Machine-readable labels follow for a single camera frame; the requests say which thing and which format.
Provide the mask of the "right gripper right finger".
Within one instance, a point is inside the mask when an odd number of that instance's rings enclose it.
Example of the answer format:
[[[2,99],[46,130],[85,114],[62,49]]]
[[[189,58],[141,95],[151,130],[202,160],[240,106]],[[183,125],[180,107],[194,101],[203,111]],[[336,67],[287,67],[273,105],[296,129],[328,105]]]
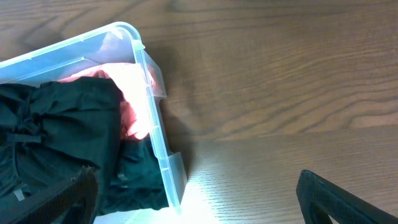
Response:
[[[296,194],[306,224],[397,224],[397,217],[310,170],[301,171]]]

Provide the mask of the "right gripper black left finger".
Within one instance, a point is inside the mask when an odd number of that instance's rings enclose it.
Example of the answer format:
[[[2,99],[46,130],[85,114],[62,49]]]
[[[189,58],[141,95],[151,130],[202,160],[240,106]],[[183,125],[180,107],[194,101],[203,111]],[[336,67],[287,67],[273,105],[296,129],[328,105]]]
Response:
[[[1,209],[1,223],[93,223],[98,182],[92,167]]]

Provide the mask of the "navy blue shirt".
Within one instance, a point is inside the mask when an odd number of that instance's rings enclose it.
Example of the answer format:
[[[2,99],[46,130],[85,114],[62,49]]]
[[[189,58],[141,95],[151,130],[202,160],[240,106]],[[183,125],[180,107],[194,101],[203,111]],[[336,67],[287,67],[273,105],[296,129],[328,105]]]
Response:
[[[122,140],[117,166],[99,211],[100,215],[151,208],[169,203],[151,140]]]

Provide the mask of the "large black garment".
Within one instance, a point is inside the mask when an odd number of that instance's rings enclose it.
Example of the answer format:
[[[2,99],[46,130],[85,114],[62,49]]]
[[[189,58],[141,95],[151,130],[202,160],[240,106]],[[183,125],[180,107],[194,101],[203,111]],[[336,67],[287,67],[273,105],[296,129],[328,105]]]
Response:
[[[84,166],[96,169],[101,204],[118,156],[121,100],[114,82],[103,78],[1,85],[1,208]]]

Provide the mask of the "coral pink printed t-shirt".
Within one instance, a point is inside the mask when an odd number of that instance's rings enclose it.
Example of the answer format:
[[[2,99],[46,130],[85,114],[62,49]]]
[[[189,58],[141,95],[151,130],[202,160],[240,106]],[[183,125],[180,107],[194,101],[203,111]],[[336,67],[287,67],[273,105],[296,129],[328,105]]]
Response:
[[[121,138],[144,139],[150,131],[147,114],[147,87],[155,86],[155,80],[147,81],[144,69],[138,63],[106,63],[87,68],[60,82],[73,82],[81,77],[111,79],[121,90]]]

